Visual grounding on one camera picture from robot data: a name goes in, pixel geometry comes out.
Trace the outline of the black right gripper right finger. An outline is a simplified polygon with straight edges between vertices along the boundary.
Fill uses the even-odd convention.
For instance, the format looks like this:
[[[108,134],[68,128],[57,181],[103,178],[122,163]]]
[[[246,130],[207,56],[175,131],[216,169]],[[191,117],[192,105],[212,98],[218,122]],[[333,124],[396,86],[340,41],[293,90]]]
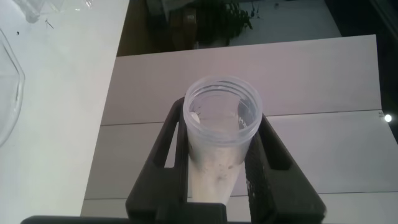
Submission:
[[[244,166],[252,223],[323,221],[325,204],[265,116]]]

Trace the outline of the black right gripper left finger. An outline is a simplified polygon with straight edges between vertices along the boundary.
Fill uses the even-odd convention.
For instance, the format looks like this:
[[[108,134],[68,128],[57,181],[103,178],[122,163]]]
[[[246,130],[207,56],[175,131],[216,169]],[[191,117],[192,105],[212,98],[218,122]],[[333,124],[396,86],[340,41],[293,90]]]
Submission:
[[[188,138],[184,99],[171,107],[127,200],[131,223],[175,223],[187,202]]]

